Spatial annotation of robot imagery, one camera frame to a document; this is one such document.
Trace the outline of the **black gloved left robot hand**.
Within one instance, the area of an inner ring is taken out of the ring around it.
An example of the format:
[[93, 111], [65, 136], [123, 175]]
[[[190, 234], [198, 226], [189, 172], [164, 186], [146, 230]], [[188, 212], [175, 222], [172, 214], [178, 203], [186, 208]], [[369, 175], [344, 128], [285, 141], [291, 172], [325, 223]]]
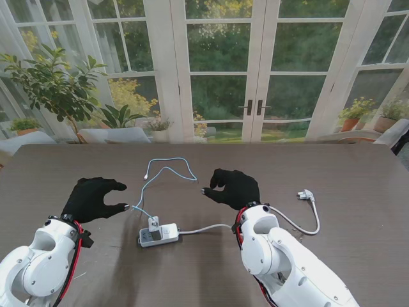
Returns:
[[115, 179], [81, 178], [73, 188], [61, 217], [69, 216], [82, 224], [100, 218], [108, 219], [125, 212], [130, 208], [127, 203], [106, 205], [104, 198], [111, 191], [124, 191], [126, 189], [125, 184]]

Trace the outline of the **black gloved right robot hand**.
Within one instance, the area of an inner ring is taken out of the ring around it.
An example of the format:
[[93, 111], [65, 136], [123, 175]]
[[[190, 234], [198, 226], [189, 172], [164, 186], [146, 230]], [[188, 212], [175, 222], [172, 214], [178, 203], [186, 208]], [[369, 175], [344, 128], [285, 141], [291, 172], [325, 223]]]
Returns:
[[201, 193], [234, 210], [241, 210], [249, 203], [261, 203], [258, 182], [238, 170], [215, 169], [210, 186], [202, 188]]

